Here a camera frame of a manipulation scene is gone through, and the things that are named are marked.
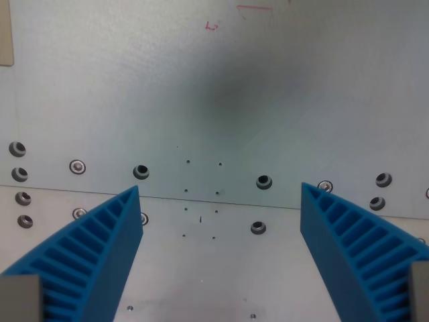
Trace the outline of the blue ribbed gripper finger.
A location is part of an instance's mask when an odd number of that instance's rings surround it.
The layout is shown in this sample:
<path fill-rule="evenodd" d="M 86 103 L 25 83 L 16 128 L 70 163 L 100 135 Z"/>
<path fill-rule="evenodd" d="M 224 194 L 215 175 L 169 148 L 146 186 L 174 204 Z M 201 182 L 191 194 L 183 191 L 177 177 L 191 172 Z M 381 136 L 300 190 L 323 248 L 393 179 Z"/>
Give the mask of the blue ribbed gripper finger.
<path fill-rule="evenodd" d="M 3 271 L 37 275 L 43 321 L 112 321 L 143 236 L 137 186 L 69 223 Z"/>
<path fill-rule="evenodd" d="M 300 232 L 341 321 L 411 321 L 410 266 L 428 259 L 428 246 L 308 183 Z"/>

